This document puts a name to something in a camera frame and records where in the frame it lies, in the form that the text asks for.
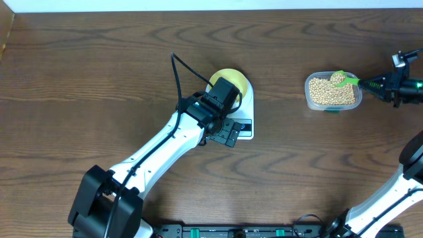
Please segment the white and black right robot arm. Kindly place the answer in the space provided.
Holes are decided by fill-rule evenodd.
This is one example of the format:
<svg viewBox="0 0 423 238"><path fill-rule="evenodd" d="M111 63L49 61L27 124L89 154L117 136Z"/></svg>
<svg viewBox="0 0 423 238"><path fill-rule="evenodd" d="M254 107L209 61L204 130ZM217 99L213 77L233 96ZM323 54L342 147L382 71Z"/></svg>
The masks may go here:
<svg viewBox="0 0 423 238"><path fill-rule="evenodd" d="M359 86L386 102L422 101L422 81L406 73L388 73L359 80L335 71L328 78L332 88ZM395 174L361 204L346 210L327 228L330 237L375 237L392 219L422 200L422 133L412 138L399 158Z"/></svg>

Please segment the yellow plastic bowl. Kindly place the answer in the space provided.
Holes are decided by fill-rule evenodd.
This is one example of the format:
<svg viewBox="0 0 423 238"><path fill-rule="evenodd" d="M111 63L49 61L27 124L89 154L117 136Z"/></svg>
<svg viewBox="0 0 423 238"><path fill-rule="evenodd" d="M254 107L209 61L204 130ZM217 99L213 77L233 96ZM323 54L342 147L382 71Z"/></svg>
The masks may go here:
<svg viewBox="0 0 423 238"><path fill-rule="evenodd" d="M250 101L252 90L250 89L248 79L240 71L229 68L221 69L210 77L210 83L214 85L220 77L228 80L230 83L234 84L238 90L240 90L243 96L243 101Z"/></svg>

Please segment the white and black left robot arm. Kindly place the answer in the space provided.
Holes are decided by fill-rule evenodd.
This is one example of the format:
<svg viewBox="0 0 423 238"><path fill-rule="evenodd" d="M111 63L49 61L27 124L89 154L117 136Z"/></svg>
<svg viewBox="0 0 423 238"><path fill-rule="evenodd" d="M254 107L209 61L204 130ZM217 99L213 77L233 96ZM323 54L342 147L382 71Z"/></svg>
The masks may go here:
<svg viewBox="0 0 423 238"><path fill-rule="evenodd" d="M151 237L143 201L153 185L187 151L208 140L233 147L241 125L228 114L242 93L220 77L208 92L180 99L165 127L125 161L105 171L98 165L83 176L68 222L74 237Z"/></svg>

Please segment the clear container of soybeans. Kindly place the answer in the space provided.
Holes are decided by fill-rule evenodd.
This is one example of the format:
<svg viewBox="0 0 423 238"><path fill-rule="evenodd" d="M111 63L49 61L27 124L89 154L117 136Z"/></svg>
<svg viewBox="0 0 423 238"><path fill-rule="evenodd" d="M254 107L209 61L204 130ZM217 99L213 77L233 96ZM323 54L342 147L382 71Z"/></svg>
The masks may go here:
<svg viewBox="0 0 423 238"><path fill-rule="evenodd" d="M329 82L335 71L312 73L305 81L305 98L311 110L340 111L356 108L362 101L362 90L358 85L347 84L337 88ZM348 77L357 78L346 72Z"/></svg>

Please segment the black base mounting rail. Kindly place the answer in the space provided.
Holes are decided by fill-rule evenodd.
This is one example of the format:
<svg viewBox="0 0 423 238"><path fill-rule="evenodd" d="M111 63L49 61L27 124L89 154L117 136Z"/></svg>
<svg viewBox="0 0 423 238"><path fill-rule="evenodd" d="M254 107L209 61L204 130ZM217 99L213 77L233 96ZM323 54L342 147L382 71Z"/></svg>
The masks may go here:
<svg viewBox="0 0 423 238"><path fill-rule="evenodd" d="M294 226L187 226L166 224L153 230L152 238L312 238L319 237L321 225Z"/></svg>

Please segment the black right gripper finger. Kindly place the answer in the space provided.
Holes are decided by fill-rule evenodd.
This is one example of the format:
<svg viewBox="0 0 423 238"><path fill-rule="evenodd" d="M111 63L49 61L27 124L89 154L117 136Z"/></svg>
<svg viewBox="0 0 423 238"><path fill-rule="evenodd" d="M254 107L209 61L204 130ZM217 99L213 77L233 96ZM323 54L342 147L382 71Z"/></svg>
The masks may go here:
<svg viewBox="0 0 423 238"><path fill-rule="evenodd" d="M358 85L384 85L386 76L379 75L370 79L362 79L358 82Z"/></svg>
<svg viewBox="0 0 423 238"><path fill-rule="evenodd" d="M392 101L391 96L387 95L386 90L380 84L374 82L359 82L358 86L383 102Z"/></svg>

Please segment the white digital kitchen scale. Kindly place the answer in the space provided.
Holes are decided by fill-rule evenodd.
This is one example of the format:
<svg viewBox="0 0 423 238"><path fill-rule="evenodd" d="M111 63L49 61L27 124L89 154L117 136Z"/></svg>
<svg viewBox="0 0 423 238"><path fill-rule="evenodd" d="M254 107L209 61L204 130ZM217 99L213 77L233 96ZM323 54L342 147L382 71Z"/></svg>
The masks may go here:
<svg viewBox="0 0 423 238"><path fill-rule="evenodd" d="M231 118L241 124L237 140L254 137L254 91L250 81L249 84L252 90L249 102L243 101L240 90L222 77L214 85L210 83L206 89L206 98L215 103L217 107L218 122L222 124L225 118Z"/></svg>

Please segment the green plastic measuring scoop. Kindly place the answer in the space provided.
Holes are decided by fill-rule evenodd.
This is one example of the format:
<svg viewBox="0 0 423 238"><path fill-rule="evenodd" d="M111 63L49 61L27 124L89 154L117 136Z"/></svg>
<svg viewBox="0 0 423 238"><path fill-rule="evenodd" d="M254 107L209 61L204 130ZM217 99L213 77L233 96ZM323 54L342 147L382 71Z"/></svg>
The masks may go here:
<svg viewBox="0 0 423 238"><path fill-rule="evenodd" d="M346 72L340 70L335 71L329 79L329 82L332 83L334 87L341 88L346 86L347 84L351 85L358 85L360 80L357 78L348 77Z"/></svg>

